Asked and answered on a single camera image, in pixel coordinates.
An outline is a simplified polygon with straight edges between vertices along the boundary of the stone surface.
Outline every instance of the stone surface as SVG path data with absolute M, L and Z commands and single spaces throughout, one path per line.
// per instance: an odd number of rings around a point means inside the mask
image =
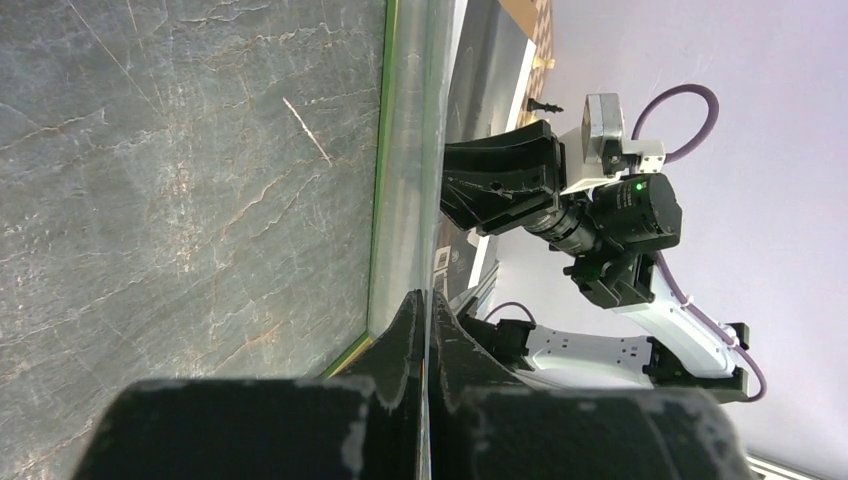
M 0 5 L 0 478 L 127 384 L 318 373 L 365 329 L 383 0 Z

